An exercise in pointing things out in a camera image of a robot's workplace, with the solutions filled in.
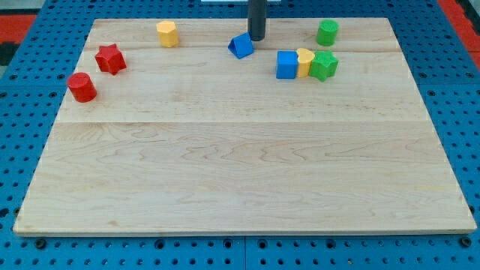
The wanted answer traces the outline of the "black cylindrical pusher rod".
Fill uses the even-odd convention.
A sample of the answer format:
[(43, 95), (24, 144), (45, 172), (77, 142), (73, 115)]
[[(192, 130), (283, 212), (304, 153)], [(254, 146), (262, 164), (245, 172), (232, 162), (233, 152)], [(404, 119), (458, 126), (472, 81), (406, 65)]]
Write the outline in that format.
[(266, 36), (266, 0), (249, 0), (247, 4), (247, 30), (252, 41)]

